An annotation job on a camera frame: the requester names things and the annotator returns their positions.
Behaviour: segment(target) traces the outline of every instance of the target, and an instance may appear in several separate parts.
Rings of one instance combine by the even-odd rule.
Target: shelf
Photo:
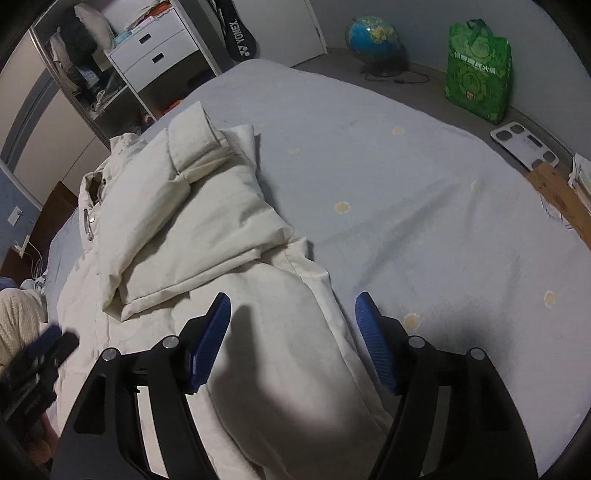
[[[100,111],[93,112],[91,110],[90,117],[94,120],[94,119],[97,119],[98,117],[100,117],[101,115],[103,115],[103,113],[105,113],[105,111],[110,107],[110,105],[115,100],[117,100],[117,98],[119,98],[121,96],[121,94],[126,90],[129,90],[129,87],[127,85],[124,85],[121,90],[119,90],[116,94],[114,94],[111,98],[109,98],[109,100],[107,100],[107,102],[101,107]]]

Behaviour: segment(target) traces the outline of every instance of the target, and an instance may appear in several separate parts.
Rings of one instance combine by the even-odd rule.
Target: power outlet
[[[10,217],[8,217],[8,223],[10,223],[12,226],[15,226],[21,214],[22,210],[19,207],[14,207],[14,210],[10,214]]]

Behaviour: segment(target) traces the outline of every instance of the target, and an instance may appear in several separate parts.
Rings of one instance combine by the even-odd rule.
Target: bed
[[[439,349],[484,348],[545,472],[591,404],[591,261],[527,181],[465,131],[264,60],[199,87],[143,137],[195,102],[218,128],[254,126],[265,199],[328,270],[358,345],[368,291]],[[81,252],[74,214],[50,249],[50,318]]]

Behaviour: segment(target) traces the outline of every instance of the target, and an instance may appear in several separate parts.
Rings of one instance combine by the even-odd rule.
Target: light blue wall
[[[484,19],[511,43],[513,105],[591,159],[591,77],[562,32],[532,0],[310,0],[329,47],[345,48],[353,17],[391,21],[410,60],[447,67],[449,26]]]
[[[19,207],[22,215],[17,224],[12,226],[8,223],[8,217],[14,207]],[[39,209],[0,170],[0,265],[14,241],[22,245],[25,237],[30,235],[38,216]]]

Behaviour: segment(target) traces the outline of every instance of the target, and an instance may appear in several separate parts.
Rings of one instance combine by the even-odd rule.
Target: yellow stain
[[[351,207],[347,202],[340,202],[335,205],[335,211],[337,213],[348,213],[351,210]]]
[[[409,313],[402,319],[402,326],[407,332],[416,329],[421,323],[419,316],[416,313]]]
[[[544,303],[547,309],[551,309],[556,302],[556,293],[551,290],[548,290],[544,293]]]

